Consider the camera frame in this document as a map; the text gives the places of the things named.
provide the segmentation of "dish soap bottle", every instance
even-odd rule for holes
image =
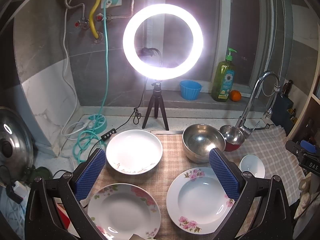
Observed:
[[[235,74],[235,65],[232,63],[231,52],[236,52],[232,48],[228,48],[229,54],[226,60],[218,64],[216,76],[213,81],[211,96],[218,102],[226,102],[233,84]]]

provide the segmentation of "ring light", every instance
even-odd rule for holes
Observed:
[[[156,67],[146,64],[138,57],[134,47],[134,37],[141,23],[151,16],[165,13],[175,15],[185,21],[193,35],[193,46],[189,57],[175,68]],[[132,67],[142,75],[157,80],[179,77],[189,71],[198,61],[202,48],[203,36],[196,19],[185,9],[172,4],[155,4],[143,8],[131,18],[123,35],[124,54]]]

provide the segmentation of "coiled teal cord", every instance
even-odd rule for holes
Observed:
[[[107,21],[106,21],[106,17],[107,17],[107,14],[106,14],[106,3],[107,3],[107,1],[108,0],[104,0],[104,3],[103,3],[103,15],[104,15],[104,17],[103,17],[103,29],[104,29],[104,36],[106,38],[106,93],[104,95],[100,110],[98,112],[97,119],[100,117],[102,108],[103,108],[104,103],[106,101],[107,94],[108,94],[108,85],[109,85],[108,37],[107,37]],[[82,163],[82,162],[86,161],[86,160],[80,159],[80,156],[81,156],[82,152],[84,152],[89,147],[89,145],[91,143],[91,140],[92,139],[100,140],[98,135],[95,133],[95,129],[96,129],[97,123],[98,122],[94,123],[94,127],[93,127],[92,131],[84,130],[78,135],[78,140],[77,140],[77,142],[75,143],[75,145],[73,146],[73,149],[72,149],[73,157],[78,161],[78,163]],[[84,133],[89,133],[91,135],[81,138],[81,135],[84,134]],[[87,140],[87,141],[83,145],[81,145],[80,142],[82,142],[83,140]],[[78,154],[76,154],[76,147],[77,146],[80,148]]]

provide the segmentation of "yellow gas hose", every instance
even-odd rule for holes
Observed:
[[[98,39],[99,38],[99,34],[96,31],[96,27],[94,26],[94,21],[93,21],[93,14],[95,13],[96,9],[98,8],[99,4],[100,4],[101,0],[96,0],[96,3],[94,4],[94,6],[92,7],[90,14],[89,14],[89,25],[90,25],[90,29],[92,31],[93,36]]]

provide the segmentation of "checkered tablecloth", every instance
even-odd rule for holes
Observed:
[[[163,155],[155,168],[140,175],[124,175],[114,170],[109,164],[106,164],[87,199],[89,200],[100,188],[109,184],[134,184],[149,192],[159,205],[161,226],[155,236],[156,239],[209,239],[210,235],[193,235],[178,228],[171,221],[166,208],[166,192],[172,181],[179,174],[190,168],[207,167],[209,164],[193,163],[186,157],[182,148],[182,135],[166,134],[156,136],[162,143]],[[282,178],[288,202],[291,205],[299,198],[298,184],[304,178],[304,175],[302,169],[298,166],[295,156],[285,150],[285,141],[286,136],[281,127],[255,131],[238,150],[231,153],[225,152],[225,156],[237,165],[245,155],[253,154],[259,157],[266,169],[265,178],[269,179],[274,174]],[[247,231],[257,205],[258,200],[255,200],[239,234]]]

